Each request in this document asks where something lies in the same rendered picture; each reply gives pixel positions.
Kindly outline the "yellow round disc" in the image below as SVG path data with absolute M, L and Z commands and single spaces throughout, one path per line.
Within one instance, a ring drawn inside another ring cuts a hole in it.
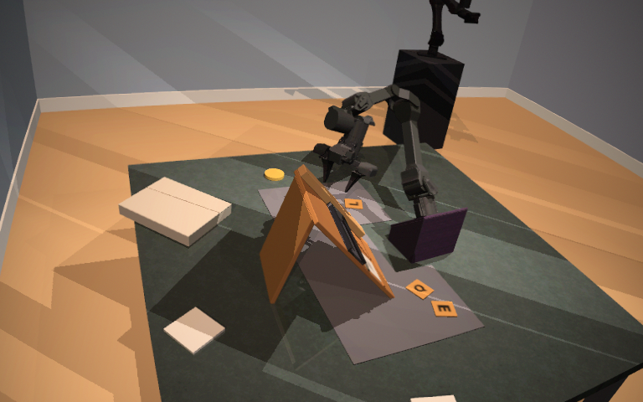
M 279 181 L 283 179 L 284 173 L 280 169 L 270 168 L 265 171 L 265 177 L 272 181 Z

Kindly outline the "beige flat box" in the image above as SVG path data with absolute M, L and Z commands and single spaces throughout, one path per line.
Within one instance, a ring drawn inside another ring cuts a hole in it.
M 231 204 L 163 178 L 118 204 L 119 213 L 190 246 L 231 214 Z

